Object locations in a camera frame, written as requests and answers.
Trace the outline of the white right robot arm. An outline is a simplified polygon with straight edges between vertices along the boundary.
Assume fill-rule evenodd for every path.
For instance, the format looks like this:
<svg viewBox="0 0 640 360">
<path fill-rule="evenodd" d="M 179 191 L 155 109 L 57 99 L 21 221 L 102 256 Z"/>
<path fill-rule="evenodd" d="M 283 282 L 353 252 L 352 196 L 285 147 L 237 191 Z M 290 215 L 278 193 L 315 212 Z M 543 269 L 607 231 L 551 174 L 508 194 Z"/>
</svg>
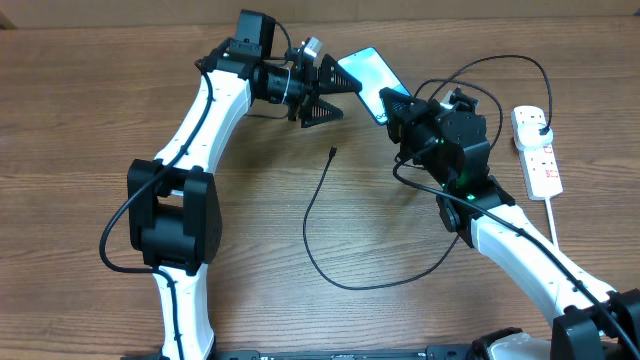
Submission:
<svg viewBox="0 0 640 360">
<path fill-rule="evenodd" d="M 541 234 L 490 175 L 491 146 L 477 102 L 455 90 L 449 104 L 390 88 L 380 92 L 399 158 L 439 183 L 445 228 L 496 263 L 552 329 L 548 340 L 510 327 L 471 344 L 471 359 L 636 359 L 639 292 L 618 292 L 590 275 Z"/>
</svg>

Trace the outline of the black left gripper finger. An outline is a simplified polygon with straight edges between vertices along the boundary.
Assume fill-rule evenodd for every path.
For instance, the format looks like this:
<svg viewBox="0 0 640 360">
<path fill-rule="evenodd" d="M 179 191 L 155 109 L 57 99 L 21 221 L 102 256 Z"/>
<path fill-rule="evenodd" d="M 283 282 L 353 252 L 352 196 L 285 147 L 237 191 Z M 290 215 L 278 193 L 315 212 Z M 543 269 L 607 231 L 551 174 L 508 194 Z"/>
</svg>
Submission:
<svg viewBox="0 0 640 360">
<path fill-rule="evenodd" d="M 320 94 L 356 93 L 362 90 L 362 84 L 350 75 L 338 62 L 325 54 L 318 70 L 318 92 Z"/>
<path fill-rule="evenodd" d="M 309 128 L 343 118 L 343 111 L 338 107 L 320 99 L 306 98 L 299 109 L 302 128 Z"/>
</svg>

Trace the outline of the blue Samsung smartphone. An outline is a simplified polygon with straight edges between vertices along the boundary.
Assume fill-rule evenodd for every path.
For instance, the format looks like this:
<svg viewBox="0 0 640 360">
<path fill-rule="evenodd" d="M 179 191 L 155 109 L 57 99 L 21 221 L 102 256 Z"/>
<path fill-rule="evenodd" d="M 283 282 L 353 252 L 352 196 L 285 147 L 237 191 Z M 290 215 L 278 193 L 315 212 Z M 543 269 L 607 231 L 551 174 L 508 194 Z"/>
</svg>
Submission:
<svg viewBox="0 0 640 360">
<path fill-rule="evenodd" d="M 378 125 L 387 123 L 386 112 L 379 94 L 383 88 L 409 95 L 407 88 L 374 47 L 364 48 L 347 55 L 341 58 L 338 64 L 361 83 L 362 89 L 358 97 Z"/>
</svg>

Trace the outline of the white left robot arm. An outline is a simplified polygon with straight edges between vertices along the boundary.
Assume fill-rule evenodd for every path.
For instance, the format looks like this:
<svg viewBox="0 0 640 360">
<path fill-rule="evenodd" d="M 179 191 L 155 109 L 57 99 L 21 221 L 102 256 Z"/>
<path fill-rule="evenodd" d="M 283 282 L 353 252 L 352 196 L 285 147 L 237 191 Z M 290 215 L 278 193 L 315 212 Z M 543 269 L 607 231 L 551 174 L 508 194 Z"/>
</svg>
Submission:
<svg viewBox="0 0 640 360">
<path fill-rule="evenodd" d="M 327 94 L 357 93 L 361 83 L 309 38 L 289 47 L 287 67 L 270 61 L 278 22 L 243 10 L 236 33 L 196 61 L 196 98 L 171 141 L 127 174 L 129 233 L 159 289 L 164 343 L 158 359 L 210 359 L 206 275 L 222 235 L 214 174 L 229 138 L 253 103 L 284 104 L 304 128 L 342 117 Z"/>
</svg>

